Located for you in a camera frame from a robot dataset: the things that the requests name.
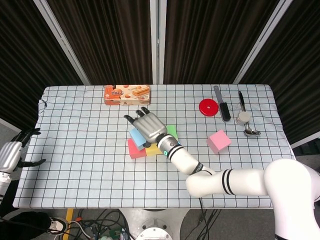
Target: black stripe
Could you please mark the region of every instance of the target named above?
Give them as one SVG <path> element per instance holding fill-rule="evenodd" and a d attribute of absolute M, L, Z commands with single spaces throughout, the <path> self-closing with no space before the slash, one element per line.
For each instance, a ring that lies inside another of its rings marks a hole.
<path fill-rule="evenodd" d="M 222 187 L 223 187 L 223 190 L 230 195 L 230 193 L 228 193 L 227 189 L 226 189 L 226 185 L 225 185 L 225 175 L 226 175 L 226 171 L 228 170 L 225 170 L 222 174 Z"/>
<path fill-rule="evenodd" d="M 175 148 L 175 150 L 172 152 L 172 154 L 171 154 L 170 157 L 169 157 L 170 162 L 171 162 L 172 156 L 173 156 L 178 150 L 183 149 L 183 148 L 184 148 L 183 146 L 180 146 L 180 147 L 176 147 L 176 148 Z"/>
<path fill-rule="evenodd" d="M 288 240 L 288 239 L 283 238 L 283 237 L 281 237 L 281 236 L 279 236 L 277 234 L 275 234 L 274 237 L 275 237 L 276 240 Z"/>
<path fill-rule="evenodd" d="M 171 148 L 171 149 L 169 150 L 167 156 L 169 157 L 169 156 L 170 156 L 170 153 L 171 153 L 175 148 L 177 148 L 177 147 L 179 147 L 179 146 L 181 146 L 181 145 L 178 144 L 178 145 L 175 145 L 173 148 Z"/>
<path fill-rule="evenodd" d="M 208 170 L 202 170 L 202 171 L 207 172 L 208 174 L 210 174 L 212 176 L 212 173 L 209 172 Z"/>
<path fill-rule="evenodd" d="M 195 169 L 190 175 L 200 172 L 203 168 L 204 168 L 204 165 L 201 162 L 198 162 Z"/>
<path fill-rule="evenodd" d="M 231 191 L 231 187 L 230 187 L 230 183 L 229 183 L 229 176 L 230 176 L 230 173 L 233 169 L 230 169 L 230 171 L 228 172 L 228 174 L 226 175 L 226 186 L 228 187 L 229 189 L 229 192 L 232 194 L 232 195 L 235 195 L 232 191 Z"/>

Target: red plastic lid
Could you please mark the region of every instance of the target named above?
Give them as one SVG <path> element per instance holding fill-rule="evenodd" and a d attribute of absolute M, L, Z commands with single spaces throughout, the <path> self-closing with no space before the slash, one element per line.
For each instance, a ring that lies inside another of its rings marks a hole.
<path fill-rule="evenodd" d="M 219 106 L 214 100 L 206 98 L 200 102 L 199 110 L 203 115 L 212 117 L 219 111 Z"/>

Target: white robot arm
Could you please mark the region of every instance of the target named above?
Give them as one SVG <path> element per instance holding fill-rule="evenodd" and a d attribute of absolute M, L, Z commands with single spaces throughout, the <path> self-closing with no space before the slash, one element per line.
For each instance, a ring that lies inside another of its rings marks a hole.
<path fill-rule="evenodd" d="M 171 135 L 166 126 L 147 108 L 137 110 L 140 118 L 124 117 L 149 143 L 189 177 L 186 187 L 193 197 L 210 194 L 269 195 L 274 209 L 275 238 L 278 240 L 318 240 L 320 228 L 314 216 L 314 202 L 320 200 L 320 174 L 291 159 L 279 159 L 262 169 L 227 169 L 220 172 L 205 167 Z"/>

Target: robot finger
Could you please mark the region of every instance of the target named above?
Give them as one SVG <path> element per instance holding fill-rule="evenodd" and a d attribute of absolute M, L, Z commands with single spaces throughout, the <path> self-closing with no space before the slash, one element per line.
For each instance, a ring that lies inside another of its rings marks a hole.
<path fill-rule="evenodd" d="M 143 146 L 144 146 L 145 148 L 150 148 L 150 147 L 151 147 L 151 143 L 148 142 L 148 141 L 146 141 L 146 142 L 143 144 Z"/>
<path fill-rule="evenodd" d="M 145 114 L 149 114 L 150 111 L 145 106 L 141 107 L 142 111 L 144 111 Z"/>
<path fill-rule="evenodd" d="M 143 117 L 145 114 L 142 112 L 142 111 L 140 111 L 140 110 L 137 110 L 137 111 L 135 111 L 140 117 Z"/>
<path fill-rule="evenodd" d="M 131 116 L 129 115 L 124 115 L 123 116 L 125 119 L 127 119 L 129 121 L 129 123 L 134 124 L 134 121 L 137 119 L 133 119 Z"/>

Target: knife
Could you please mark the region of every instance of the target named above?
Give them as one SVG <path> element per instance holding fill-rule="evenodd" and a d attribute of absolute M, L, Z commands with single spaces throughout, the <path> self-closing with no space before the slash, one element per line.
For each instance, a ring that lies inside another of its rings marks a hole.
<path fill-rule="evenodd" d="M 213 86 L 214 92 L 216 99 L 218 100 L 219 103 L 219 108 L 220 108 L 220 113 L 222 116 L 223 121 L 227 122 L 231 119 L 229 108 L 226 102 L 222 99 L 220 89 L 217 85 Z"/>

